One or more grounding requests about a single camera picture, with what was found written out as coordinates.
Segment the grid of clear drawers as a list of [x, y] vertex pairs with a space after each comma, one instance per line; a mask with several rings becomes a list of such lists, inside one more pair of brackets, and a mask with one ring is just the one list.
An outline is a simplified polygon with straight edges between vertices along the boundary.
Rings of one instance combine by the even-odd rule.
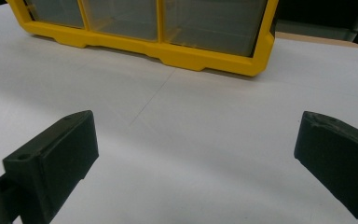
[[[268, 0], [157, 0], [162, 40], [195, 49], [250, 56]], [[24, 0], [35, 21], [89, 27], [83, 0]]]

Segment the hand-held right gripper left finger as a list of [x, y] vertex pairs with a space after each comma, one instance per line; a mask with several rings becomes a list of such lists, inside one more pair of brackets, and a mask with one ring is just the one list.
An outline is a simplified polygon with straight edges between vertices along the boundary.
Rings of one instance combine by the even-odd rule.
[[90, 110], [66, 116], [3, 159], [11, 220], [49, 224], [99, 157]]

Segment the wooden table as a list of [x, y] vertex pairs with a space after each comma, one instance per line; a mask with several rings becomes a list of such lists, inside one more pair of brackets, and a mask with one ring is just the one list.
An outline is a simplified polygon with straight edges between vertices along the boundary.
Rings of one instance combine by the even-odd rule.
[[288, 39], [288, 40], [318, 43], [318, 44], [325, 44], [325, 45], [334, 45], [334, 46], [358, 49], [358, 44], [350, 42], [350, 41], [345, 41], [345, 40], [337, 40], [337, 39], [330, 39], [330, 38], [323, 38], [323, 37], [309, 36], [309, 35], [297, 35], [297, 34], [290, 34], [290, 33], [283, 33], [283, 32], [276, 32], [275, 37], [281, 38], [281, 39]]

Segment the yellow black drawer organizer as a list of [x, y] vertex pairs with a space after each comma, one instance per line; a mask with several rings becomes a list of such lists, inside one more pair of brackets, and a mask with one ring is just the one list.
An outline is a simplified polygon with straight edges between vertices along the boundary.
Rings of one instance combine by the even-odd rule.
[[240, 56], [206, 49], [195, 49], [166, 43], [162, 40], [162, 11], [158, 11], [158, 40], [155, 42], [130, 37], [108, 35], [91, 31], [89, 27], [74, 28], [66, 25], [35, 21], [24, 0], [7, 0], [19, 25], [28, 33], [50, 37], [69, 46], [106, 47], [140, 53], [162, 63], [201, 71], [214, 69], [253, 77], [264, 71], [275, 40], [275, 12], [279, 0], [268, 0], [262, 17], [253, 54]]

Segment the clear plastic drawer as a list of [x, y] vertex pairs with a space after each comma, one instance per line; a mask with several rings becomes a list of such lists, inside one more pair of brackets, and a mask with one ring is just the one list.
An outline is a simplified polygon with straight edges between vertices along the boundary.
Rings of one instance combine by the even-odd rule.
[[157, 0], [83, 0], [91, 31], [155, 42]]

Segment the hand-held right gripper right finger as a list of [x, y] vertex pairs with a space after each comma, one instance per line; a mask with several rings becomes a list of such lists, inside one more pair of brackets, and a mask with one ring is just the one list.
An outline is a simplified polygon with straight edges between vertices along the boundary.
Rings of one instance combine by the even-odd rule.
[[358, 219], [358, 129], [306, 111], [294, 156]]

